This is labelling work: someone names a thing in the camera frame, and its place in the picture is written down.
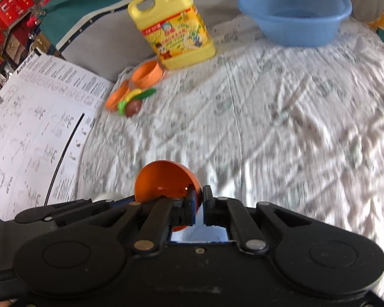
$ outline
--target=screw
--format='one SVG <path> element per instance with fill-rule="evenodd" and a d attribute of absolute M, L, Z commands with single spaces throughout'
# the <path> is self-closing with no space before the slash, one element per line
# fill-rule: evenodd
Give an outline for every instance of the screw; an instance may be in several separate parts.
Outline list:
<path fill-rule="evenodd" d="M 196 248 L 195 253 L 200 254 L 200 255 L 205 254 L 205 248 Z"/>
<path fill-rule="evenodd" d="M 246 248 L 250 250 L 262 250 L 266 247 L 267 244 L 263 240 L 252 239 L 246 242 Z"/>
<path fill-rule="evenodd" d="M 134 243 L 134 248 L 138 250 L 151 250 L 155 244 L 151 240 L 138 240 Z"/>

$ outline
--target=white bed sheet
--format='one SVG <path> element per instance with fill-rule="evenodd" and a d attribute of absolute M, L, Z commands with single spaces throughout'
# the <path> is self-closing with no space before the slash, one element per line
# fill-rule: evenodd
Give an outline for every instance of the white bed sheet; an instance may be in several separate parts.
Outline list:
<path fill-rule="evenodd" d="M 144 165 L 174 160 L 215 196 L 251 207 L 270 201 L 384 250 L 379 37 L 352 20 L 318 49 L 274 45 L 247 17 L 210 31 L 216 57 L 168 72 L 138 116 L 102 113 L 85 146 L 77 197 L 130 196 Z M 377 292 L 384 296 L 384 278 Z"/>

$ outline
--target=paper sheet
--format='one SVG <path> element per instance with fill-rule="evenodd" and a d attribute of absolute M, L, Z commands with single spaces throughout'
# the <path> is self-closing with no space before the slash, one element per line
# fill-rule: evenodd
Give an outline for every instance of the paper sheet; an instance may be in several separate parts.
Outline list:
<path fill-rule="evenodd" d="M 0 96 L 0 218 L 75 197 L 80 156 L 113 84 L 30 55 Z"/>

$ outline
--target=orange toy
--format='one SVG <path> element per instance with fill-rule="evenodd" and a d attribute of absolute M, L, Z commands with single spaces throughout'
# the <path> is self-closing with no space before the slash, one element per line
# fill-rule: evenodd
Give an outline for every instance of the orange toy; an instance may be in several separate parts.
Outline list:
<path fill-rule="evenodd" d="M 188 185 L 193 184 L 197 192 L 196 211 L 201 206 L 201 184 L 185 166 L 169 160 L 157 160 L 145 166 L 135 180 L 135 200 L 149 202 L 161 195 L 171 199 L 186 197 Z M 177 232 L 187 226 L 174 227 Z"/>
<path fill-rule="evenodd" d="M 138 89 L 149 89 L 161 79 L 164 71 L 158 61 L 149 61 L 140 66 L 131 77 L 131 82 L 136 84 Z"/>
<path fill-rule="evenodd" d="M 117 110 L 118 103 L 130 92 L 128 82 L 128 80 L 123 81 L 118 90 L 114 91 L 113 94 L 109 96 L 105 103 L 106 109 L 112 112 Z"/>

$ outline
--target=brown toy ball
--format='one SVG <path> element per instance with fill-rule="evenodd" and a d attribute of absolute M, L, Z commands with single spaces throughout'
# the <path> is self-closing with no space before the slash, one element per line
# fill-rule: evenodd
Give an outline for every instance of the brown toy ball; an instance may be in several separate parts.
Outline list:
<path fill-rule="evenodd" d="M 130 118 L 138 114 L 142 107 L 142 100 L 133 99 L 125 106 L 125 116 Z"/>

